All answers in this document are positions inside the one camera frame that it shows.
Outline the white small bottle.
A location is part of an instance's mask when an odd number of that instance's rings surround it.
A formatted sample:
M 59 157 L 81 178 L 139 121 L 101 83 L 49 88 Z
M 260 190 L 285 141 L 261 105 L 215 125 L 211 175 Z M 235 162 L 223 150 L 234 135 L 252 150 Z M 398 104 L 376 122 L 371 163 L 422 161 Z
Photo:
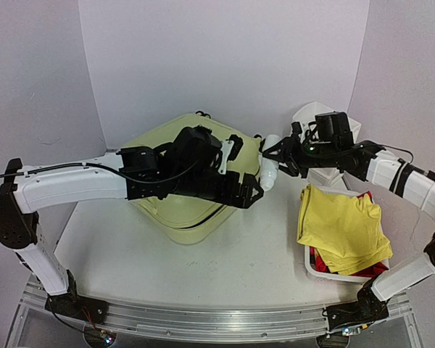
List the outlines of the white small bottle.
M 281 137 L 276 134 L 270 134 L 266 137 L 262 146 L 265 151 L 270 147 L 276 145 L 281 140 Z M 274 187 L 276 178 L 278 176 L 278 162 L 272 159 L 261 157 L 261 173 L 260 173 L 260 186 L 264 191 L 269 191 Z

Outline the pale green hard-shell suitcase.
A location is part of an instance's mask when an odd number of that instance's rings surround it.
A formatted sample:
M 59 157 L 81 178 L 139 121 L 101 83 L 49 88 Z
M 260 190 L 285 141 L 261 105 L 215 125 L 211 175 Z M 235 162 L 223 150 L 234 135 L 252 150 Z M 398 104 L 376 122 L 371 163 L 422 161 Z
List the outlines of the pale green hard-shell suitcase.
M 255 177 L 259 176 L 260 140 L 198 113 L 181 115 L 131 139 L 123 144 L 123 147 L 154 148 L 173 141 L 182 128 L 197 125 L 210 129 L 213 136 L 221 141 L 233 134 L 242 138 L 243 147 L 236 160 L 227 164 L 227 168 L 240 175 L 248 173 Z M 163 200 L 156 197 L 132 200 L 130 205 L 156 223 L 168 238 L 179 244 L 199 243 L 236 211 L 235 207 L 173 194 Z

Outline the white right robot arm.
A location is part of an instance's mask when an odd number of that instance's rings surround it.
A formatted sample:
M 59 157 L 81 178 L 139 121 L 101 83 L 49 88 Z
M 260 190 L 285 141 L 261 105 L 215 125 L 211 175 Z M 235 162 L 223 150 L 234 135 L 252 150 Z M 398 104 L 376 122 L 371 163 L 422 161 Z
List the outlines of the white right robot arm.
M 435 275 L 435 173 L 407 162 L 386 146 L 372 141 L 337 149 L 332 143 L 307 145 L 292 136 L 274 145 L 266 144 L 264 158 L 286 166 L 290 173 L 304 175 L 311 168 L 334 167 L 361 181 L 388 189 L 407 202 L 386 213 L 386 226 L 395 227 L 392 236 L 399 246 L 414 255 L 399 253 L 391 270 L 363 286 L 351 304 L 355 320 L 366 321 L 395 294 Z

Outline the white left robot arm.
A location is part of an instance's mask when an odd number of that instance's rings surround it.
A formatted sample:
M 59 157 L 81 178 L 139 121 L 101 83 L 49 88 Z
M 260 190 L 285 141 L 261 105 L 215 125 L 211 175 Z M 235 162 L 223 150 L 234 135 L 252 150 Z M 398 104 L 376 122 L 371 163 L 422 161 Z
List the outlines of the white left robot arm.
M 75 317 L 102 300 L 79 293 L 73 272 L 44 241 L 50 214 L 80 202 L 119 199 L 161 224 L 181 244 L 202 241 L 236 208 L 262 196 L 257 151 L 235 141 L 215 146 L 128 147 L 94 159 L 50 166 L 9 161 L 0 174 L 0 243 L 41 282 L 47 307 Z

